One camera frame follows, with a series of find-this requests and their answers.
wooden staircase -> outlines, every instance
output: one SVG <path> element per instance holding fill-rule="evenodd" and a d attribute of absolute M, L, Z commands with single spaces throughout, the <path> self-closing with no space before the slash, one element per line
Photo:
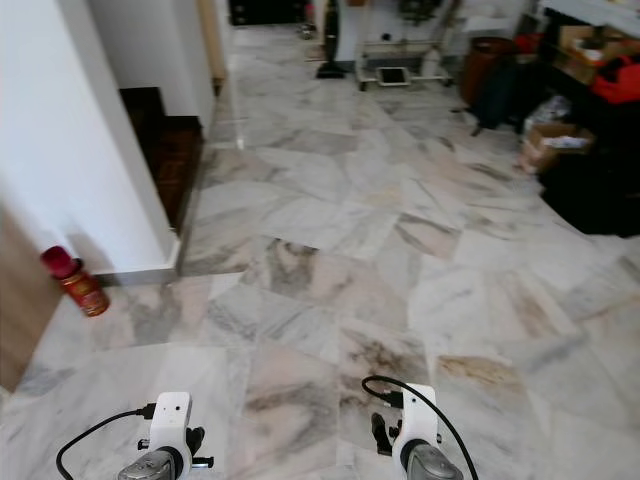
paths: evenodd
<path fill-rule="evenodd" d="M 120 95 L 169 224 L 180 233 L 202 150 L 202 126 L 195 116 L 167 116 L 159 88 L 127 88 Z"/>

white wall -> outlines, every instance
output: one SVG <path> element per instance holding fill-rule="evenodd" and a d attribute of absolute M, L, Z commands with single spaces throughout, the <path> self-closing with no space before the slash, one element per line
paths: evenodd
<path fill-rule="evenodd" d="M 120 88 L 160 87 L 167 115 L 197 115 L 214 97 L 196 0 L 89 0 Z"/>
<path fill-rule="evenodd" d="M 85 1 L 2 2 L 0 21 L 0 201 L 94 272 L 169 266 L 177 239 Z"/>

wooden door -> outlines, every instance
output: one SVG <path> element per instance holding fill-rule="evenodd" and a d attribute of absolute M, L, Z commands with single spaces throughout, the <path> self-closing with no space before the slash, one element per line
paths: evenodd
<path fill-rule="evenodd" d="M 0 385 L 14 391 L 60 300 L 39 252 L 0 210 Z"/>
<path fill-rule="evenodd" d="M 227 78 L 227 68 L 222 43 L 222 32 L 220 31 L 220 18 L 217 8 L 213 5 L 213 0 L 198 0 L 198 13 L 200 14 L 200 25 L 204 45 L 207 49 L 207 60 L 211 78 L 214 81 L 222 82 Z"/>

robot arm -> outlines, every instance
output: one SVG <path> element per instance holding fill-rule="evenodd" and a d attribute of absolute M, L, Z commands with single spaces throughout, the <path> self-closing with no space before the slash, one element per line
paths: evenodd
<path fill-rule="evenodd" d="M 183 480 L 192 468 L 212 468 L 213 457 L 194 458 L 202 445 L 204 429 L 187 427 L 190 414 L 191 395 L 186 392 L 160 394 L 149 440 L 138 442 L 138 450 L 152 451 L 121 470 L 118 480 Z"/>
<path fill-rule="evenodd" d="M 402 387 L 400 392 L 378 393 L 367 387 L 369 381 L 378 380 Z M 462 480 L 462 472 L 451 463 L 439 448 L 438 417 L 451 429 L 469 464 L 473 480 L 477 473 L 471 457 L 451 422 L 436 407 L 435 391 L 428 385 L 405 384 L 382 376 L 371 376 L 362 381 L 364 390 L 383 399 L 389 406 L 402 409 L 398 426 L 385 431 L 382 415 L 371 416 L 371 430 L 378 446 L 378 453 L 393 458 L 393 463 L 403 480 Z"/>

marble floor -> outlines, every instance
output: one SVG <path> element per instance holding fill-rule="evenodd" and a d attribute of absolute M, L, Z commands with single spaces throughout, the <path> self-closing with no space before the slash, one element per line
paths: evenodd
<path fill-rule="evenodd" d="M 68 439 L 188 390 L 216 459 L 190 478 L 398 479 L 369 434 L 397 412 L 359 388 L 378 373 L 434 385 L 482 479 L 637 479 L 640 239 L 565 223 L 455 89 L 360 93 L 315 80 L 291 29 L 231 40 L 183 276 L 110 288 L 95 319 L 62 301 L 5 402 L 2 478 L 56 478 Z M 147 429 L 69 470 L 112 478 Z"/>

